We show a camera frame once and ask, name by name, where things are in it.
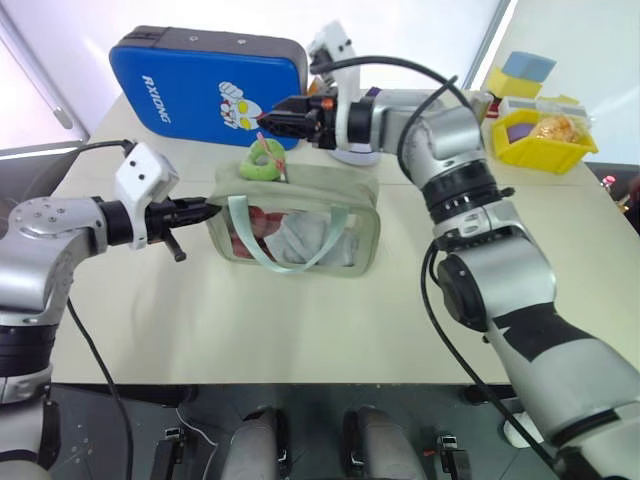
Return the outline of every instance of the green toy ring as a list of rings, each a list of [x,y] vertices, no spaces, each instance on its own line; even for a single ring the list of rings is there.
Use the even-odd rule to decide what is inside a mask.
[[[265,140],[275,158],[284,158],[284,148],[277,140],[272,138]],[[280,170],[278,170],[276,163],[262,147],[260,141],[256,140],[249,147],[249,155],[240,164],[240,175],[247,180],[272,182],[280,178]]]

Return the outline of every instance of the robotic arm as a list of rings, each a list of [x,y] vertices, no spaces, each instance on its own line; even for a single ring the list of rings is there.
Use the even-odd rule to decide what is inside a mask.
[[[125,243],[163,241],[184,260],[171,229],[218,212],[205,198],[169,199],[177,180],[162,155],[138,144],[116,174],[119,200],[37,198],[11,212],[0,240],[0,478],[50,478],[60,440],[49,358],[75,267]]]
[[[317,45],[315,51],[331,59]],[[345,106],[333,87],[289,97],[259,123],[319,148],[368,143],[395,153],[425,99],[382,91]],[[338,113],[345,109],[346,116]],[[498,353],[536,426],[559,449],[556,472],[566,479],[640,479],[640,375],[556,312],[549,262],[504,198],[513,190],[498,189],[472,111],[427,111],[402,152],[400,165],[422,192],[435,244],[446,253],[437,267],[445,305]]]

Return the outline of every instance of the table surface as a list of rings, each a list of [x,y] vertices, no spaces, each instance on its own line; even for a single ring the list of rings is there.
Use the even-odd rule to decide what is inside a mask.
[[[208,196],[216,168],[245,153],[155,135],[122,97],[91,141],[120,138],[148,142],[169,158],[181,177],[176,198]],[[352,168],[307,144],[288,161]],[[640,367],[640,240],[595,177],[582,164],[557,176],[488,161],[501,186],[516,188],[512,199],[553,265],[559,312]],[[55,195],[112,199],[121,162],[117,149],[83,153]],[[188,254],[182,263],[162,245],[110,248],[82,263],[71,298],[116,382],[468,383],[420,299],[419,268],[432,239],[421,194],[393,156],[367,171],[380,182],[382,232],[363,277],[283,276],[228,262],[204,225],[174,232]],[[488,382],[507,381],[491,347],[449,317],[435,288],[430,292],[471,365]],[[54,381],[104,381],[68,314],[52,361]]]

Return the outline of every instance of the blue sponge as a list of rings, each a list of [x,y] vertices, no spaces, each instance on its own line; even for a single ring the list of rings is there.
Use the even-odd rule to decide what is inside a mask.
[[[555,60],[527,52],[512,52],[507,63],[502,67],[503,73],[516,78],[524,78],[533,82],[544,82],[556,64]]]

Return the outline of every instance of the yellow plastic container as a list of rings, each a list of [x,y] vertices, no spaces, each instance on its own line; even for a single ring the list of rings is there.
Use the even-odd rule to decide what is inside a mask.
[[[512,77],[500,67],[493,67],[487,79],[487,89],[498,98],[506,96],[535,98],[542,84],[525,78]]]
[[[566,173],[585,153],[596,153],[598,147],[588,133],[577,143],[558,142],[546,138],[525,137],[509,143],[507,128],[518,123],[538,123],[540,112],[516,110],[491,126],[495,155],[503,162],[553,173]]]

